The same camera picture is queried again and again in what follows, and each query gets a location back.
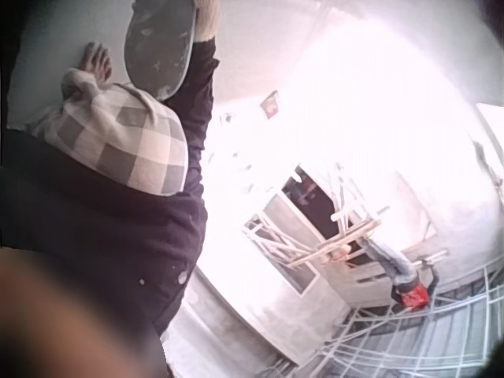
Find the plaid cap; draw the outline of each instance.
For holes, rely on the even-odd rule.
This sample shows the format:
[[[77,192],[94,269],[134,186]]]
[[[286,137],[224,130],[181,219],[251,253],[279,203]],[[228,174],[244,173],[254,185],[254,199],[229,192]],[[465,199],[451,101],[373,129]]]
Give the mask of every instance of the plaid cap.
[[[61,89],[65,101],[28,127],[88,168],[152,195],[182,191],[187,141],[178,116],[144,91],[98,84],[70,69]]]

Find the wooden plank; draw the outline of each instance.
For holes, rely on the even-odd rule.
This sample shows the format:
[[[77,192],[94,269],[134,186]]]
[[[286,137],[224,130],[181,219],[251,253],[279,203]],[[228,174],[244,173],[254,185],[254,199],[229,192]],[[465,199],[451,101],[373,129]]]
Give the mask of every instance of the wooden plank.
[[[267,228],[271,228],[275,233],[277,233],[278,235],[282,236],[282,238],[288,240],[289,242],[293,243],[295,246],[298,246],[300,247],[301,249],[303,250],[307,250],[307,251],[310,251],[310,250],[313,250],[313,248],[310,248],[309,246],[306,246],[304,245],[303,243],[299,242],[298,240],[292,238],[291,236],[287,235],[286,233],[282,232],[273,222],[271,222],[269,219],[268,219],[268,216],[267,215],[259,215],[259,217],[263,219],[263,222],[265,223],[265,226]]]
[[[345,208],[345,187],[343,185],[339,186],[339,196],[341,197],[340,209]],[[348,214],[343,214],[343,219],[340,220],[338,224],[341,224],[339,232],[341,235],[346,236],[348,231]]]
[[[315,236],[321,243],[326,241],[326,238],[313,226],[313,224],[306,218],[305,214],[299,210],[294,203],[283,193],[282,191],[278,191],[276,193],[278,199],[282,200],[285,205],[289,208],[289,210],[302,222],[302,225],[310,231],[313,236]]]
[[[352,258],[358,258],[359,256],[363,255],[363,254],[367,254],[368,251],[365,249],[365,248],[362,248],[361,250],[358,250],[357,252],[353,252],[352,254],[348,254],[344,261],[346,260],[351,260]]]
[[[361,205],[361,202],[360,201],[356,201],[355,204],[358,204],[358,205]],[[336,221],[340,221],[342,219],[348,219],[348,215],[354,211],[354,208],[356,206],[350,206],[350,205],[346,205],[346,206],[343,206],[343,208],[340,210],[340,211],[336,211],[334,214],[331,215],[331,221],[333,222],[336,222]]]
[[[347,227],[345,227],[345,221],[344,221],[344,214],[342,216],[339,216],[337,214],[340,214],[343,211],[343,205],[344,205],[344,188],[343,185],[339,185],[339,196],[335,193],[334,187],[332,185],[332,175],[328,171],[328,182],[329,182],[329,189],[331,190],[331,199],[332,199],[332,205],[334,206],[335,213],[331,215],[331,221],[333,222],[338,222],[338,230],[339,233],[343,236],[347,234]]]
[[[256,224],[254,228],[250,230],[253,234],[256,234],[262,228],[262,224]]]
[[[348,244],[350,242],[353,242],[355,239],[362,237],[367,232],[370,232],[374,228],[378,227],[380,224],[381,224],[380,220],[373,220],[373,221],[369,222],[368,224],[366,224],[365,226],[363,226],[358,231],[352,232],[351,234],[342,237],[339,241],[335,241],[334,244],[331,245],[331,247],[332,247],[332,249],[336,250],[336,249],[340,248],[341,246]],[[318,250],[317,252],[311,254],[310,256],[306,256],[303,258],[299,258],[298,260],[294,260],[292,263],[288,264],[287,267],[290,268],[292,266],[304,264],[305,262],[308,262],[310,260],[318,258],[318,257],[322,256],[323,254],[326,254],[327,253],[326,250],[327,250],[326,248],[322,248],[321,250]]]
[[[380,220],[364,220],[362,221],[361,223],[357,223],[357,224],[354,224],[349,230],[348,230],[348,234],[352,233],[352,232],[358,232],[361,228],[364,228],[367,224],[369,223],[372,223],[373,221],[378,221],[381,223]],[[341,235],[336,235],[336,236],[333,236],[332,238],[326,240],[325,242],[322,242],[320,243],[318,246],[317,246],[317,249],[320,250],[321,248],[324,248],[325,246],[329,245],[329,244],[332,244],[333,242],[337,242],[338,240],[340,240],[342,238]]]
[[[292,257],[288,256],[278,248],[268,246],[267,244],[261,242],[258,242],[258,244],[266,251],[267,255],[277,260],[280,264],[287,264],[292,261]]]
[[[264,243],[268,246],[271,246],[271,247],[274,247],[274,248],[277,248],[277,249],[280,249],[280,250],[286,250],[286,251],[290,251],[290,252],[294,252],[295,254],[309,254],[310,252],[309,251],[306,251],[306,250],[300,250],[299,248],[294,248],[294,247],[291,247],[291,246],[287,246],[285,244],[281,244],[281,243],[277,243],[277,242],[273,242],[272,240],[268,240],[268,239],[264,239],[260,236],[257,236],[256,234],[248,234],[249,237],[252,239],[252,240],[255,240],[259,243]]]

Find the hand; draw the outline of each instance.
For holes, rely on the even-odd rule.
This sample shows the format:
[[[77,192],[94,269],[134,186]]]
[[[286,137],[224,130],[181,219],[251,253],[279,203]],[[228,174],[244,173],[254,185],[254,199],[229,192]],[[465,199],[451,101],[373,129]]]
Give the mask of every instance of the hand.
[[[322,265],[325,265],[331,261],[342,261],[351,251],[352,247],[348,244],[345,244],[344,246],[338,248],[338,250],[326,254],[322,259]]]
[[[195,42],[210,41],[219,28],[221,0],[194,0],[194,2],[198,9]]]
[[[54,284],[34,254],[0,250],[0,328],[53,378],[143,378],[147,365],[86,302]]]
[[[431,266],[432,266],[432,263],[428,262],[425,259],[422,259],[422,270],[425,270],[425,269],[427,269],[427,268],[429,268]]]

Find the dark jacket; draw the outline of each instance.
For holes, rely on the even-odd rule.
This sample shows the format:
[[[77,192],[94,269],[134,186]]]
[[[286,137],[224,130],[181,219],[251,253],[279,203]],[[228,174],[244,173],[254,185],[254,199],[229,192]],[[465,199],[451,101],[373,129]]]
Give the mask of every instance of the dark jacket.
[[[2,136],[2,244],[58,261],[55,265],[78,277],[100,303],[138,304],[158,334],[180,308],[205,238],[200,161],[213,108],[215,49],[214,40],[194,45],[183,85],[166,102],[187,137],[189,168],[182,193],[148,195],[30,135],[8,131]]]

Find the upside-down person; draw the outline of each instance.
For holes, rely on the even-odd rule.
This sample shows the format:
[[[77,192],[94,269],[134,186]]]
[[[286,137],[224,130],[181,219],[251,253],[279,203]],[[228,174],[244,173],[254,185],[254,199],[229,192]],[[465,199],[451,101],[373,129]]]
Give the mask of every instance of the upside-down person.
[[[200,161],[219,1],[195,5],[189,68],[173,97],[158,102],[109,83],[109,51],[92,43],[65,74],[59,109],[2,136],[4,245],[58,260],[101,303],[138,305],[159,335],[180,308],[206,231]]]
[[[362,239],[361,243],[369,248],[370,257],[381,265],[391,279],[392,299],[411,310],[428,306],[439,282],[439,275],[434,265],[427,263],[426,260],[422,262],[423,266],[429,267],[432,273],[432,282],[425,287],[413,263],[404,254],[393,251],[372,236]]]

